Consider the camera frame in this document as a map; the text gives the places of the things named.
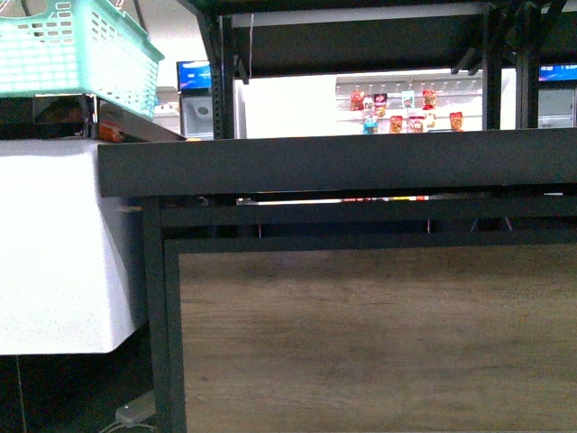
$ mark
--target teal plastic basket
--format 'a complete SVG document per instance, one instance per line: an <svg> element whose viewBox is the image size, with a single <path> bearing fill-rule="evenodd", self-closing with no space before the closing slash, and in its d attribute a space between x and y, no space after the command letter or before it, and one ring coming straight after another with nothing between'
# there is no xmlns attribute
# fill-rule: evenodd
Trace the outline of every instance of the teal plastic basket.
<svg viewBox="0 0 577 433"><path fill-rule="evenodd" d="M46 12L0 17L0 97L95 94L152 118L164 56L108 0L47 0Z"/></svg>

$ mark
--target digital screen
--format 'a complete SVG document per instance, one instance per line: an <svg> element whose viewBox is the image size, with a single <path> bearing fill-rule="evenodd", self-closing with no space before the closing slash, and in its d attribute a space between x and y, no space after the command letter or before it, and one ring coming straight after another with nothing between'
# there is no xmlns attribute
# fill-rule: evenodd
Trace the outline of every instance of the digital screen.
<svg viewBox="0 0 577 433"><path fill-rule="evenodd" d="M577 80L577 65L542 66L539 70L539 81L573 80Z"/></svg>
<svg viewBox="0 0 577 433"><path fill-rule="evenodd" d="M210 63L207 61L179 61L179 90L211 88Z"/></svg>

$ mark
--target shelf support post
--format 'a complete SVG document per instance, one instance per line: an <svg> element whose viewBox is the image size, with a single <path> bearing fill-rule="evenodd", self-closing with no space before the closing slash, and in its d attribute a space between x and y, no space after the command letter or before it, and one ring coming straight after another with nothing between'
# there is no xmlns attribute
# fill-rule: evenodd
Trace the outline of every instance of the shelf support post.
<svg viewBox="0 0 577 433"><path fill-rule="evenodd" d="M223 137L234 138L234 75L236 73L233 20L221 17L223 59Z"/></svg>
<svg viewBox="0 0 577 433"><path fill-rule="evenodd" d="M538 127L540 23L540 8L525 2L517 13L517 129Z"/></svg>
<svg viewBox="0 0 577 433"><path fill-rule="evenodd" d="M491 5L483 11L483 130L500 129L502 47L492 43L493 29L498 28L500 13Z"/></svg>

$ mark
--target wooden panel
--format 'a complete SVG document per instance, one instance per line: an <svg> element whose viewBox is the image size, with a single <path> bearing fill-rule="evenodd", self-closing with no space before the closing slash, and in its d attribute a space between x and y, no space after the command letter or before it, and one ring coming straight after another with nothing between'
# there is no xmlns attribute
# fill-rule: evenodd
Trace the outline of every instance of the wooden panel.
<svg viewBox="0 0 577 433"><path fill-rule="evenodd" d="M189 432L577 425L575 246L180 265Z"/></svg>

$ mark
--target snack bag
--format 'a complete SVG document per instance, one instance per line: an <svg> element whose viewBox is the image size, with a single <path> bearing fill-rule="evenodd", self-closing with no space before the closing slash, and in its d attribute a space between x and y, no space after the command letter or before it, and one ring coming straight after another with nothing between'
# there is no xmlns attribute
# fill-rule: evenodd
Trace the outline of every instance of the snack bag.
<svg viewBox="0 0 577 433"><path fill-rule="evenodd" d="M390 117L389 132L391 134L401 134L403 132L403 116L392 115Z"/></svg>
<svg viewBox="0 0 577 433"><path fill-rule="evenodd" d="M451 120L451 129L454 131L463 130L463 113L451 113L449 114L449 119Z"/></svg>
<svg viewBox="0 0 577 433"><path fill-rule="evenodd" d="M386 93L376 93L373 97L375 101L375 115L382 119L387 112L387 100L389 96Z"/></svg>
<svg viewBox="0 0 577 433"><path fill-rule="evenodd" d="M403 101L403 108L415 108L415 92L413 90L405 90L401 92L400 97Z"/></svg>
<svg viewBox="0 0 577 433"><path fill-rule="evenodd" d="M423 108L425 114L425 131L435 129L436 127L436 113L433 108Z"/></svg>
<svg viewBox="0 0 577 433"><path fill-rule="evenodd" d="M362 127L363 134L378 134L379 124L372 115L364 119L364 126Z"/></svg>
<svg viewBox="0 0 577 433"><path fill-rule="evenodd" d="M425 131L425 117L420 113L411 113L408 118L408 132L420 134Z"/></svg>
<svg viewBox="0 0 577 433"><path fill-rule="evenodd" d="M367 93L364 96L364 99L362 101L362 109L372 113L375 110L375 101L374 99L372 99L372 95Z"/></svg>
<svg viewBox="0 0 577 433"><path fill-rule="evenodd" d="M423 90L423 109L431 110L436 107L436 92Z"/></svg>
<svg viewBox="0 0 577 433"><path fill-rule="evenodd" d="M364 92L355 90L351 93L351 111L362 111L364 105L362 101L364 100Z"/></svg>

